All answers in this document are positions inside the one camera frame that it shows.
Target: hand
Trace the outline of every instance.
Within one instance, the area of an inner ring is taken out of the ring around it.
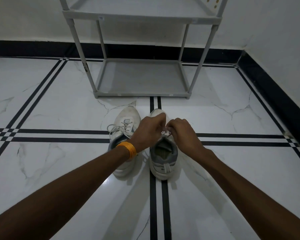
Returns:
[[[214,155],[211,150],[204,148],[186,119],[176,118],[175,120],[171,120],[168,122],[167,128],[171,132],[180,151],[193,160],[198,161],[203,155],[210,156],[210,152]]]
[[[141,152],[156,144],[161,137],[161,132],[164,131],[165,125],[165,113],[160,113],[155,117],[144,117],[131,139],[127,140],[127,142],[135,147],[137,153]]]

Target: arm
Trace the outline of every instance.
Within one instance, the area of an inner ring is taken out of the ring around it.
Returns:
[[[137,152],[154,145],[165,122],[164,113],[145,117],[128,142]],[[129,156],[118,146],[24,198],[0,215],[0,239],[50,239]]]
[[[177,118],[167,127],[179,149],[208,171],[261,239],[300,239],[300,219],[203,147],[188,121]]]

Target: baseboard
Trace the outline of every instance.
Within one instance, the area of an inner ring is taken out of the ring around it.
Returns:
[[[300,108],[251,56],[245,53],[238,65],[300,144]]]
[[[100,44],[82,43],[86,58],[103,58]],[[109,58],[177,60],[180,47],[153,45],[106,44]],[[182,61],[199,62],[204,48],[184,48]],[[209,49],[206,63],[237,63],[241,50]],[[74,43],[48,41],[8,41],[0,40],[0,56],[12,57],[69,57],[78,58]]]

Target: shoe sole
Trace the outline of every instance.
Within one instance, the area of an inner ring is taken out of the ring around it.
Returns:
[[[135,164],[136,164],[136,159],[134,158],[131,161],[131,164],[127,168],[125,168],[125,169],[116,169],[113,172],[113,175],[116,176],[116,177],[119,177],[119,178],[124,177],[132,171]]]
[[[152,164],[151,158],[149,160],[149,166],[150,166],[151,173],[159,180],[167,180],[167,179],[171,178],[174,173],[174,169],[172,170],[172,172],[167,173],[167,174],[157,172]]]

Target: floor tile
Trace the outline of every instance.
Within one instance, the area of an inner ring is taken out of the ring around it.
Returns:
[[[32,192],[106,152],[107,144],[11,142],[0,157],[0,213]],[[149,239],[149,166],[110,175],[52,239]]]
[[[88,62],[94,80],[101,64]],[[68,61],[22,128],[106,130],[128,105],[136,107],[141,118],[149,114],[148,97],[96,99],[81,61]]]
[[[196,67],[184,70],[191,84]],[[197,133],[281,134],[235,68],[203,67],[189,100],[162,97],[161,106]]]
[[[0,58],[0,128],[5,128],[57,60]]]
[[[291,147],[207,148],[300,218],[300,159]],[[172,239],[259,239],[212,177],[181,152],[168,186]]]

